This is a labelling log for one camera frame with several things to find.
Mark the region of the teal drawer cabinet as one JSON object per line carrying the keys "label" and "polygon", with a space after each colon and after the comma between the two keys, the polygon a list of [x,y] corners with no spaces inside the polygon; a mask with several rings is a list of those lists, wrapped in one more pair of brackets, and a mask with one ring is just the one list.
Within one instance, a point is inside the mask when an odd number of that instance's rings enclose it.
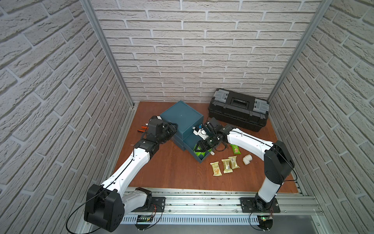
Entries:
{"label": "teal drawer cabinet", "polygon": [[172,137],[172,141],[185,151],[183,140],[193,133],[193,127],[203,122],[204,116],[187,105],[179,101],[160,115],[162,120],[177,124],[177,132]]}

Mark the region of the green cookie packet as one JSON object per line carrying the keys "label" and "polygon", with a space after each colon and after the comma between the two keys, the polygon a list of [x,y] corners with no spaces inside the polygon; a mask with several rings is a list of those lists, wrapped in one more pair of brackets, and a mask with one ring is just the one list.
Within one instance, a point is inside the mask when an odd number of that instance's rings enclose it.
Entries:
{"label": "green cookie packet", "polygon": [[203,159],[205,157],[205,152],[195,152],[196,156],[200,159]]}
{"label": "green cookie packet", "polygon": [[231,144],[230,146],[232,148],[233,154],[235,154],[235,155],[240,155],[241,154],[239,146],[234,145],[234,144]]}

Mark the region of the yellow cookie packet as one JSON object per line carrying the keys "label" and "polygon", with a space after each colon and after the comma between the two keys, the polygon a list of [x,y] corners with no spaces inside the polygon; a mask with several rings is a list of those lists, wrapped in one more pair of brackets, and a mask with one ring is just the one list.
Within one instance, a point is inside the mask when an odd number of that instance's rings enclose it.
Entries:
{"label": "yellow cookie packet", "polygon": [[221,172],[218,161],[212,162],[212,163],[210,163],[210,165],[212,166],[214,176],[222,176],[222,172]]}
{"label": "yellow cookie packet", "polygon": [[232,173],[233,170],[231,169],[230,166],[230,159],[222,159],[222,163],[224,166],[224,174]]}
{"label": "yellow cookie packet", "polygon": [[234,169],[240,168],[240,166],[237,163],[237,157],[236,156],[229,157],[229,160],[230,160],[231,169],[234,170]]}

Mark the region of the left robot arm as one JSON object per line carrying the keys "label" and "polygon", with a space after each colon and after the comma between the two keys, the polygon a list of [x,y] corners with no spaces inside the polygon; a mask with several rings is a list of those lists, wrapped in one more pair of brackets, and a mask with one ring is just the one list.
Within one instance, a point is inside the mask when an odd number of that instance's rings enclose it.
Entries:
{"label": "left robot arm", "polygon": [[100,185],[92,185],[86,196],[84,220],[101,229],[113,232],[123,217],[140,207],[150,207],[152,192],[137,188],[124,195],[131,181],[177,132],[178,125],[153,116],[141,139],[133,146],[127,160]]}

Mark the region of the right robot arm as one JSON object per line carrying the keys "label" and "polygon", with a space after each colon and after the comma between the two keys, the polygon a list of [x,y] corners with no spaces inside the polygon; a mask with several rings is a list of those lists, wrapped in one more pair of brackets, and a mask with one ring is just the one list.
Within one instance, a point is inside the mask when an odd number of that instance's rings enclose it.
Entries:
{"label": "right robot arm", "polygon": [[285,144],[279,140],[273,143],[257,138],[231,125],[222,126],[215,118],[192,129],[195,135],[201,137],[194,147],[196,153],[212,150],[220,143],[233,144],[264,162],[266,178],[255,196],[253,206],[258,210],[269,209],[276,193],[295,167]]}

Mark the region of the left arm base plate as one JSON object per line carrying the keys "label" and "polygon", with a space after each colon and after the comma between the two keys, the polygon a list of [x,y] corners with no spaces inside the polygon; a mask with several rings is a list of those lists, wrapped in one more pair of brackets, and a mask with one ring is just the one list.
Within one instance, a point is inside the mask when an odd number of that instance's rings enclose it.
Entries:
{"label": "left arm base plate", "polygon": [[148,201],[146,205],[133,210],[133,212],[154,212],[155,210],[157,213],[164,212],[165,203],[165,197],[152,197],[152,199]]}

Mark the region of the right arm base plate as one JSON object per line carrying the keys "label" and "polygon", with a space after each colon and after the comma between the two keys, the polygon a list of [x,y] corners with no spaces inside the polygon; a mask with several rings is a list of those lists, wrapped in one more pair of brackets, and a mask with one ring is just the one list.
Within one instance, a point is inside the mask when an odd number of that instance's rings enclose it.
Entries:
{"label": "right arm base plate", "polygon": [[260,198],[239,198],[243,213],[280,213],[280,207],[276,198],[265,202]]}

